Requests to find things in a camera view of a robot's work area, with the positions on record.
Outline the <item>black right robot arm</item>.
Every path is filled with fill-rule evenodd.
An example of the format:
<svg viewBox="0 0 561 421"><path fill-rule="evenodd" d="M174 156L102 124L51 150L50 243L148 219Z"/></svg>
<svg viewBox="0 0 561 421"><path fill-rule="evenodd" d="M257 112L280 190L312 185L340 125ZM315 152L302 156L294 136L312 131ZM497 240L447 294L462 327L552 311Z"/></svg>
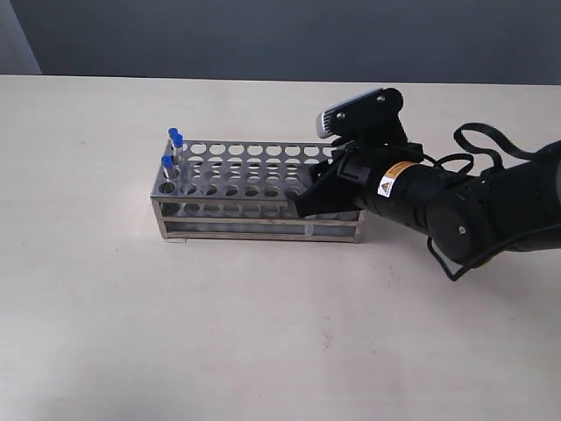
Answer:
<svg viewBox="0 0 561 421"><path fill-rule="evenodd" d="M432 239L457 264L491 252L560 247L560 145L511 167L453 172L423 164L421 145L338 149L288 202L303 218L370 211Z"/></svg>

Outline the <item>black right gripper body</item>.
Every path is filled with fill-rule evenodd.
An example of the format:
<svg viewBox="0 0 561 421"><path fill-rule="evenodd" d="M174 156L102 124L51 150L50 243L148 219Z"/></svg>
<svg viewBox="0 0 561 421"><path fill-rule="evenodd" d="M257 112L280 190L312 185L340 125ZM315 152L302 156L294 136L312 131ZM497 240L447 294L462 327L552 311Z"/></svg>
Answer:
<svg viewBox="0 0 561 421"><path fill-rule="evenodd" d="M368 150L352 142L332 152L328 212L369 211L426 228L429 201L443 189L443 163L417 143Z"/></svg>

